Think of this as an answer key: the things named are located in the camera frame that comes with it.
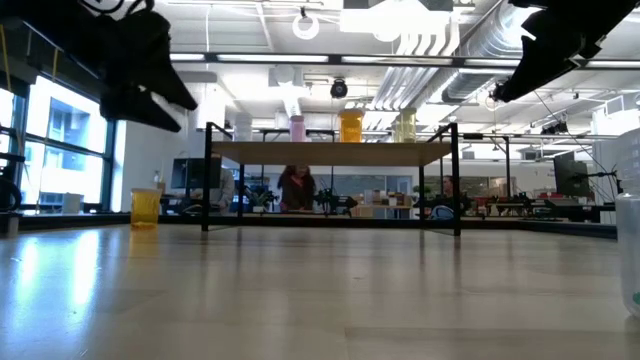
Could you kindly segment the large orange pill bottle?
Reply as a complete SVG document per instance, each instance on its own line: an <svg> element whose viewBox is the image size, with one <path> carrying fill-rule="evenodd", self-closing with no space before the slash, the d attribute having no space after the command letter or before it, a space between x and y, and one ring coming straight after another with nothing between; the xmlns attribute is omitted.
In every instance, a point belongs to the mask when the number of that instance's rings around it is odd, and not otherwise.
<svg viewBox="0 0 640 360"><path fill-rule="evenodd" d="M360 143L362 141L362 121L364 113L359 109L345 109L339 113L340 141Z"/></svg>
<svg viewBox="0 0 640 360"><path fill-rule="evenodd" d="M162 192L158 189L131 190L131 226L151 229L158 225Z"/></svg>

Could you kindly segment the potted green plant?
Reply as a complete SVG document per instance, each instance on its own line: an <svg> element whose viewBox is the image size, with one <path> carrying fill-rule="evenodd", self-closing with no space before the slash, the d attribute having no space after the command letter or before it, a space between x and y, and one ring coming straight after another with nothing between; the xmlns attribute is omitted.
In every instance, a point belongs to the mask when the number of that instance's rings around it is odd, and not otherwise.
<svg viewBox="0 0 640 360"><path fill-rule="evenodd" d="M277 197L270 190L259 188L253 191L250 188L245 189L245 195L249 199L254 213L265 213L269 211L269 207L277 200Z"/></svg>

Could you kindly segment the silver ventilation duct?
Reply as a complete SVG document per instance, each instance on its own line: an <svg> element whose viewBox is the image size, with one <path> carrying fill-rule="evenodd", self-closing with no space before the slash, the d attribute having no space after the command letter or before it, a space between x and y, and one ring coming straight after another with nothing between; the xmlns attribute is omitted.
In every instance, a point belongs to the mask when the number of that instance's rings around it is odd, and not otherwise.
<svg viewBox="0 0 640 360"><path fill-rule="evenodd" d="M501 0L496 9L458 48L460 57L519 58L522 56L521 37L525 34L522 23L535 8L520 8ZM482 85L491 80L489 74L467 73L459 70L451 73L448 85L442 91L445 103L462 103Z"/></svg>

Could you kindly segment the black monitor on arm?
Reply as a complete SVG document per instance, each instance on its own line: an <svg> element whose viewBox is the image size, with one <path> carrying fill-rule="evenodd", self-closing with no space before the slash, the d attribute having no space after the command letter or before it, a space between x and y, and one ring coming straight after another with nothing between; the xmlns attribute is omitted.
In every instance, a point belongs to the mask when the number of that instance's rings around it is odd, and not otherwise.
<svg viewBox="0 0 640 360"><path fill-rule="evenodd" d="M554 158L556 191L567 197L588 197L590 194L588 167L569 158Z"/></svg>

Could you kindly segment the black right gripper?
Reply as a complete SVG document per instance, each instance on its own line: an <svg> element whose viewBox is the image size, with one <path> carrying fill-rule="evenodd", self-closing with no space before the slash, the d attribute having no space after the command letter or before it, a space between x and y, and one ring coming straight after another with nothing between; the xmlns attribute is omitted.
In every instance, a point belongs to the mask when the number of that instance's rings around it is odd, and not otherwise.
<svg viewBox="0 0 640 360"><path fill-rule="evenodd" d="M523 45L515 72L496 84L492 99L511 102L574 70L575 62L569 57L593 58L609 33L629 14L629 9L543 9L530 15L522 27L539 44Z"/></svg>

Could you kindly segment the yellow pill bottle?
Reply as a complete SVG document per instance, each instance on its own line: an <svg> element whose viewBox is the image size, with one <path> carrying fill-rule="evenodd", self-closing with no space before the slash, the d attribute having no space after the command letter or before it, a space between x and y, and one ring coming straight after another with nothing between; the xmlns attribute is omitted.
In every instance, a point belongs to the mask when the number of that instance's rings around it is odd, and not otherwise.
<svg viewBox="0 0 640 360"><path fill-rule="evenodd" d="M416 142L416 109L405 108L399 114L397 140L401 143Z"/></svg>

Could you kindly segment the black aluminium table frame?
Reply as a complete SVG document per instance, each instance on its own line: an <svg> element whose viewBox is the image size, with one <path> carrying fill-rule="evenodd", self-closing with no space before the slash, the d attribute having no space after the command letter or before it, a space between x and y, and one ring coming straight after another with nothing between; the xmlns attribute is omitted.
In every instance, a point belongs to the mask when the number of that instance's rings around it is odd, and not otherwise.
<svg viewBox="0 0 640 360"><path fill-rule="evenodd" d="M128 214L80 214L80 215L37 215L0 214L0 235L14 235L19 231L56 230L83 227L101 227L108 225L124 225L130 222ZM256 216L248 214L237 217L211 217L209 225L213 226L257 226L257 227L312 227L312 228L347 228L347 229L429 229L453 230L451 221L408 219L367 219L349 217L324 217L304 215L294 217L286 214L274 216ZM545 233L557 233L615 239L617 230L614 225L590 224L577 222L550 222L531 220L474 220L460 222L462 230L521 230Z"/></svg>

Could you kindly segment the black monitor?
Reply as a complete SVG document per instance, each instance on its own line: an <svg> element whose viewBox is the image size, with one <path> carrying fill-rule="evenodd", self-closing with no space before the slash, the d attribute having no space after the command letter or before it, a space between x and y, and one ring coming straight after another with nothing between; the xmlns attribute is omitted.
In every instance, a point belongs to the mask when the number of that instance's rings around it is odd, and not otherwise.
<svg viewBox="0 0 640 360"><path fill-rule="evenodd" d="M221 179L221 159L212 157L210 162L210 188L218 188ZM177 158L173 160L171 181L172 189L197 189L204 186L205 159Z"/></svg>

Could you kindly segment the wooden shelf with black legs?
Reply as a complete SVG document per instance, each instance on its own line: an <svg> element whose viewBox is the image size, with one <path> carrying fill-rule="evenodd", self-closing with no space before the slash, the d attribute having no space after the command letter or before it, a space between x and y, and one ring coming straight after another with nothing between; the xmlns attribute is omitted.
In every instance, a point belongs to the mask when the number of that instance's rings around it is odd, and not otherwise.
<svg viewBox="0 0 640 360"><path fill-rule="evenodd" d="M422 143L340 143L340 142L215 142L213 131L230 134L214 123L205 126L204 157L216 153L239 165L311 165L329 167L415 167L419 180L419 218L425 216L425 167L445 155L451 156L454 217L452 235L461 235L461 195L459 186L458 125L451 123L440 128Z"/></svg>

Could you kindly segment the pink pill bottle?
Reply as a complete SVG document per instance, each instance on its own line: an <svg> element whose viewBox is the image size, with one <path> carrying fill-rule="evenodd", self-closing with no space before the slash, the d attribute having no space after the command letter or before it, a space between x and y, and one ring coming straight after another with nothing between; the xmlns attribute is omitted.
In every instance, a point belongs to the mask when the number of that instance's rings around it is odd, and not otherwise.
<svg viewBox="0 0 640 360"><path fill-rule="evenodd" d="M306 141L306 125L302 115L293 115L289 118L289 133L292 142Z"/></svg>

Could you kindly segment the person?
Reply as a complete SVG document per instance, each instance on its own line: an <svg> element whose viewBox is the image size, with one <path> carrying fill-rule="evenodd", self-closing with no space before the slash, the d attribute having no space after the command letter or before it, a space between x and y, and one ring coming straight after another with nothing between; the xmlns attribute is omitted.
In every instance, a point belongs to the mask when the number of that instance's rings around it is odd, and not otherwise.
<svg viewBox="0 0 640 360"><path fill-rule="evenodd" d="M311 212L316 191L315 180L307 165L287 165L279 177L282 212Z"/></svg>
<svg viewBox="0 0 640 360"><path fill-rule="evenodd" d="M220 214L229 213L235 193L235 179L229 169L220 169L220 181L217 188L210 189L210 204Z"/></svg>
<svg viewBox="0 0 640 360"><path fill-rule="evenodd" d="M432 220L451 220L454 217L452 177L443 177L443 195L433 201L430 218Z"/></svg>

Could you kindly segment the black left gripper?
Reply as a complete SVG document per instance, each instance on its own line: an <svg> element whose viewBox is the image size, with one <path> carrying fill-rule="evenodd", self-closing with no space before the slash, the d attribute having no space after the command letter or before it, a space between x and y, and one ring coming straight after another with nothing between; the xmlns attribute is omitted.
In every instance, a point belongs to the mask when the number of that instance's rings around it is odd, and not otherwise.
<svg viewBox="0 0 640 360"><path fill-rule="evenodd" d="M198 107L169 59L170 22L151 8L129 8L119 19L100 13L93 21L102 47L96 66L104 87L101 116L179 132L178 122L150 95L187 110Z"/></svg>

